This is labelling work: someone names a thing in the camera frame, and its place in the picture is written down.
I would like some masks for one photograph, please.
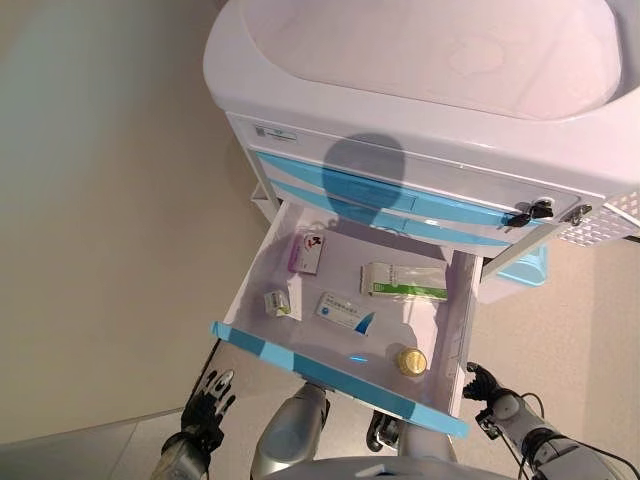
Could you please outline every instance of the blue drawer handle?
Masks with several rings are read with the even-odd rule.
[[[278,170],[326,190],[346,200],[373,208],[390,208],[424,217],[470,223],[503,226],[513,215],[466,202],[432,195],[398,185],[392,185],[331,168],[310,165],[296,160],[257,152],[258,157]]]

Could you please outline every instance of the black cable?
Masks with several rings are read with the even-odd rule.
[[[544,418],[544,404],[542,403],[542,399],[533,392],[527,392],[520,395],[522,398],[533,397],[538,401],[538,405],[540,405],[540,416]]]
[[[506,438],[504,438],[504,435],[502,434],[502,432],[500,431],[500,438],[502,438],[502,441],[504,442],[504,444],[507,446],[507,448],[509,449],[509,452],[511,453],[511,456],[513,457],[513,459],[516,461],[516,463],[518,464],[518,466],[520,466],[520,460],[518,460],[518,456],[516,455],[516,452],[513,451],[513,448],[511,448],[511,445],[509,445],[509,442],[507,441]],[[529,476],[527,475],[527,472],[524,472],[524,478],[526,478],[527,480],[529,480]]]
[[[579,442],[578,440],[574,440],[574,442],[578,442],[583,447],[590,448],[591,450],[593,450],[595,452],[598,452],[598,453],[600,453],[602,455],[606,455],[607,457],[614,458],[614,459],[618,460],[619,462],[624,463],[627,467],[629,467],[631,469],[631,471],[636,476],[636,478],[638,480],[640,480],[640,472],[638,472],[638,469],[636,467],[634,467],[633,464],[629,460],[626,460],[626,459],[624,459],[622,457],[619,457],[618,455],[614,455],[611,452],[607,452],[606,450],[602,450],[600,448],[594,447],[593,445],[589,445],[589,444],[586,444],[584,442]]]
[[[522,457],[522,461],[520,462],[520,468],[518,469],[518,480],[520,480],[522,478],[522,474],[523,473],[525,474],[525,476],[527,475],[524,472],[524,464],[525,464],[526,461],[527,461],[527,458],[526,457]]]

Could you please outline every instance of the perforated panel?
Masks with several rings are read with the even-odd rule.
[[[587,247],[639,232],[640,193],[635,191],[606,203],[579,226],[565,230],[560,238]]]

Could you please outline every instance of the label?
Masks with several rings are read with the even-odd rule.
[[[286,132],[278,128],[263,127],[262,125],[254,125],[256,135],[259,137],[269,137],[280,142],[298,143],[298,136],[293,132]]]
[[[346,298],[325,292],[320,299],[316,313],[343,327],[351,328],[362,335],[373,320],[374,312],[368,312]]]

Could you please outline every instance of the white wall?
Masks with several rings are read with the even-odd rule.
[[[180,407],[263,235],[206,0],[0,15],[0,443]]]

